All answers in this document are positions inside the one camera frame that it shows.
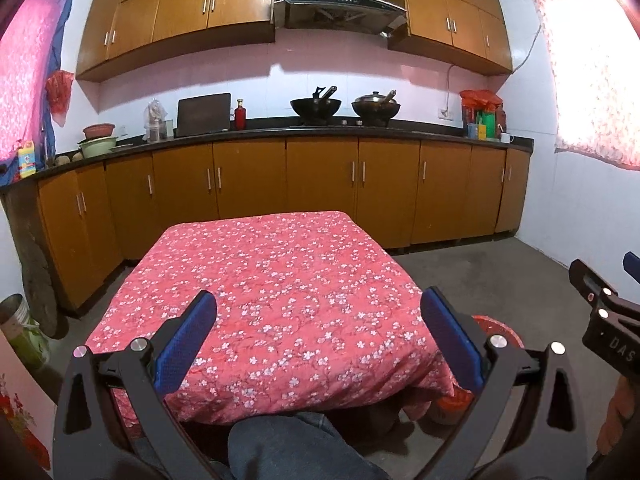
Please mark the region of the person's right hand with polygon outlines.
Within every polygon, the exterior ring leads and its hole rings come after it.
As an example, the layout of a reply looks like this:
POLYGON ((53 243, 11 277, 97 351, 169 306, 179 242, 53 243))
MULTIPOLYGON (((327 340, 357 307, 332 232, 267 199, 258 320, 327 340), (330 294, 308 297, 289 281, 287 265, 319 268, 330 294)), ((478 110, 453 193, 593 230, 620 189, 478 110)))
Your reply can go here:
POLYGON ((611 453, 623 435, 626 423, 639 408, 639 387, 626 377, 618 378, 615 391, 606 410, 605 421, 597 438, 597 451, 602 455, 611 453))

